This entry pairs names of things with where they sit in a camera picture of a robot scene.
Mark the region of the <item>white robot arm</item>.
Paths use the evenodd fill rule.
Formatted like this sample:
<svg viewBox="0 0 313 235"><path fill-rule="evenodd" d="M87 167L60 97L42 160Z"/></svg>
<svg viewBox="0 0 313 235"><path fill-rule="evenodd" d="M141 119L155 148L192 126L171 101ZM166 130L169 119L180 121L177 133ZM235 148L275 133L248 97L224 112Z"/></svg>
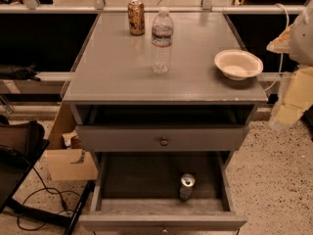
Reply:
<svg viewBox="0 0 313 235"><path fill-rule="evenodd" d="M266 49L288 54L298 64L297 69L280 82L279 99L269 120L272 129L284 130L313 106L313 7L306 6Z"/></svg>

